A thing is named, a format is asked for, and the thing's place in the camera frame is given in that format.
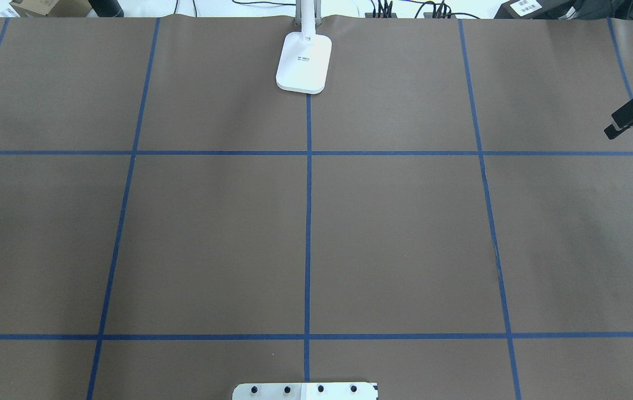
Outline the brown paper table cover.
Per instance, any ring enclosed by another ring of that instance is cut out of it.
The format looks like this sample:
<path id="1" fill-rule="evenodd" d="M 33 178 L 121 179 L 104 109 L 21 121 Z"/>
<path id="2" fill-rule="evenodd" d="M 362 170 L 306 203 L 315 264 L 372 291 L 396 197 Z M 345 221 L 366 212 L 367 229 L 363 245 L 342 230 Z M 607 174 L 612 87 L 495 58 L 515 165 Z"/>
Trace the brown paper table cover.
<path id="1" fill-rule="evenodd" d="M 633 399 L 633 21 L 0 18 L 0 399 Z"/>

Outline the black bottle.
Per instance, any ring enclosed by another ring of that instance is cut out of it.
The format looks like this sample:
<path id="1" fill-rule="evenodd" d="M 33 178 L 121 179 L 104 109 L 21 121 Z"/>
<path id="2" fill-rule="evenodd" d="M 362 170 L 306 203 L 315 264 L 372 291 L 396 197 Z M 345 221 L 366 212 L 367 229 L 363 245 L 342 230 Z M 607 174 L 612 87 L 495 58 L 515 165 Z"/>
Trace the black bottle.
<path id="1" fill-rule="evenodd" d="M 118 0 L 88 0 L 98 17 L 121 18 L 124 10 Z"/>

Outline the white desk lamp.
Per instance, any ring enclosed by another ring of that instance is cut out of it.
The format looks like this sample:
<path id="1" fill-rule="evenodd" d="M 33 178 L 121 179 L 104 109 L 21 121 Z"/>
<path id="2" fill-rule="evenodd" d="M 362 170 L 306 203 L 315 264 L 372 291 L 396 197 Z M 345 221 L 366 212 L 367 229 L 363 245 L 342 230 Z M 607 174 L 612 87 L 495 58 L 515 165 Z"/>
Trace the white desk lamp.
<path id="1" fill-rule="evenodd" d="M 316 32 L 323 21 L 321 3 L 296 2 L 295 20 L 300 28 L 284 38 L 275 78 L 284 91 L 319 94 L 326 88 L 332 40 Z"/>

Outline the white central pedestal column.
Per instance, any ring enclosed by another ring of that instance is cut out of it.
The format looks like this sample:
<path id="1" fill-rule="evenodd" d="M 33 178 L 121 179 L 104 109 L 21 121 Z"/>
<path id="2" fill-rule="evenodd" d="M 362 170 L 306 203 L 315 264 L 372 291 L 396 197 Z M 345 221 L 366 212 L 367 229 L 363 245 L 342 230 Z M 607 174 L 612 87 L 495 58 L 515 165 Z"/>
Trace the white central pedestal column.
<path id="1" fill-rule="evenodd" d="M 281 382 L 239 384 L 232 399 L 378 399 L 369 382 Z"/>

